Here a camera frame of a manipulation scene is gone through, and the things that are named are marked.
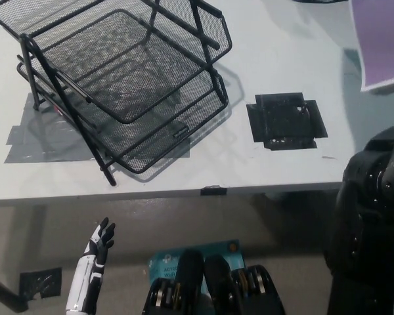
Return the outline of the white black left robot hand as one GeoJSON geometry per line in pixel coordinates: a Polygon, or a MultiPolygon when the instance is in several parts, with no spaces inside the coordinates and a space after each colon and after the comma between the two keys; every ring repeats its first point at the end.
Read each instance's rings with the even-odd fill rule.
{"type": "Polygon", "coordinates": [[[109,218],[96,227],[79,258],[66,303],[67,314],[95,314],[108,250],[114,244],[116,224],[109,218]]]}

